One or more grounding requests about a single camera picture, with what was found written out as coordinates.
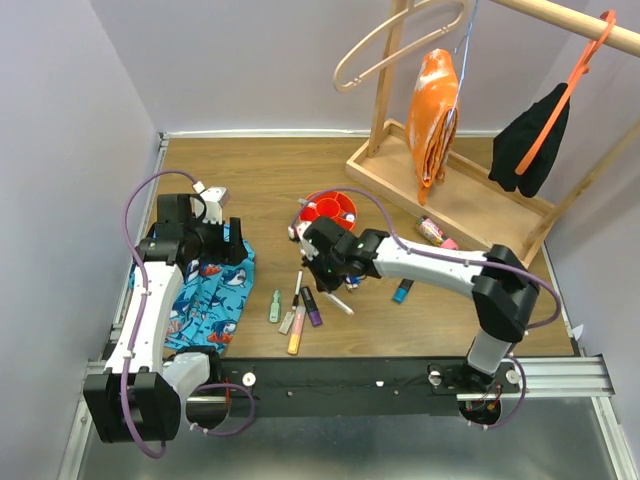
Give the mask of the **white blue marker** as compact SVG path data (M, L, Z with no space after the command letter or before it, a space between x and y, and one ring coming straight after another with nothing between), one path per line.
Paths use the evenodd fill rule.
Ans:
M360 284L359 277L347 276L345 278L345 286L349 291L356 289L359 286L359 284Z

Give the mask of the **white pink pen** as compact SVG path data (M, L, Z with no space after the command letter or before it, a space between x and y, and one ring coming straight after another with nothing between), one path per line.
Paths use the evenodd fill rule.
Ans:
M342 300L340 300L336 295L334 295L333 293L327 293L325 292L324 295L326 296L326 298L336 307L338 307L341 311L343 311L344 313L346 313L347 315L353 315L354 311Z

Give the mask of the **white black pen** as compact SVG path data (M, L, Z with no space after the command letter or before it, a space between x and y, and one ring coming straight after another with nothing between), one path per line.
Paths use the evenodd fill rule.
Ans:
M295 283L295 288L294 288L294 294L293 294L293 299L292 299L292 309L296 309L297 306L299 305L299 295L300 295L300 289L301 289L301 283L302 283L302 279L303 279L303 270L300 269L297 273L296 276L296 283Z

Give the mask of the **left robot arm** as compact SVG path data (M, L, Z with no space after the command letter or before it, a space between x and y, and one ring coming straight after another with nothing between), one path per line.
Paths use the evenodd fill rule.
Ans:
M223 218L223 187L162 194L157 219L135 248L135 281L119 339L102 372L87 376L83 395L104 443L175 438L187 398L214 393L220 356L210 347L182 347L163 361L170 314L195 263L236 266L247 259L241 222Z

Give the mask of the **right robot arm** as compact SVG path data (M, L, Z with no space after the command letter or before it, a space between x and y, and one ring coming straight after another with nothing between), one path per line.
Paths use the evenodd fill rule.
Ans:
M479 330L459 371L474 392L494 383L503 358L522 341L540 292L501 245L488 252L421 246L382 230L355 235L327 217L299 223L292 237L321 292L336 291L349 276L366 276L425 283L471 299Z

